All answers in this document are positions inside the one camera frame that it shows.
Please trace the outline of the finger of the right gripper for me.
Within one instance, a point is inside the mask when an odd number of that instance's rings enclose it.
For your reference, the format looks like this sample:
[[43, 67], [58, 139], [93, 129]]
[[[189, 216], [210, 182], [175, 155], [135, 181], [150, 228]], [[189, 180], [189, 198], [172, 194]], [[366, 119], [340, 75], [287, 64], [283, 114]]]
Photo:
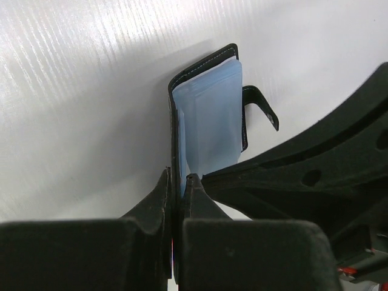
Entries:
[[202, 183], [250, 218], [387, 227], [387, 64], [307, 130]]

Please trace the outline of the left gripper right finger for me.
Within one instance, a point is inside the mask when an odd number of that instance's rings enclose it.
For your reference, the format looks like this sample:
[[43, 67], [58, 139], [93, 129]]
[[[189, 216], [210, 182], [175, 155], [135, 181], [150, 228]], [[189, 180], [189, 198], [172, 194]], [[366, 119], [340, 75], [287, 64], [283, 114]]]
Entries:
[[232, 220], [191, 174], [179, 207], [180, 290], [341, 290], [329, 240], [300, 220]]

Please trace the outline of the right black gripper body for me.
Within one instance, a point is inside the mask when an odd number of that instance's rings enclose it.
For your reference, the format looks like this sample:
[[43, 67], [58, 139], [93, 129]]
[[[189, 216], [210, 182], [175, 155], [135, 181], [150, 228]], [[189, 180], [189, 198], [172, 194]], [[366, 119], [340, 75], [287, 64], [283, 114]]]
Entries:
[[339, 278], [387, 283], [387, 195], [339, 198], [327, 234]]

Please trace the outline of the black leather card holder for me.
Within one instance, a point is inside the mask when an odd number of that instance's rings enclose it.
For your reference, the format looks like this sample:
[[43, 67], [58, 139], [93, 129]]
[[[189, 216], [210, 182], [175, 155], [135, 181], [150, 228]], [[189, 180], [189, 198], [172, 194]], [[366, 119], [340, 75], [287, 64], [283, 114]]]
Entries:
[[246, 105], [257, 105], [279, 129], [279, 119], [260, 90], [243, 85], [234, 43], [179, 72], [168, 93], [177, 198], [184, 196], [187, 175], [203, 176], [238, 162], [248, 148]]

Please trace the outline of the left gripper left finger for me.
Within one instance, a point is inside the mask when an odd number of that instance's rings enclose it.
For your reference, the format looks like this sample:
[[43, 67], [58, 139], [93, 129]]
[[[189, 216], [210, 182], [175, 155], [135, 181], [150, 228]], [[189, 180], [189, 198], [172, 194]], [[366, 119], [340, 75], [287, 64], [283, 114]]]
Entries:
[[1, 224], [2, 290], [166, 290], [170, 170], [115, 219]]

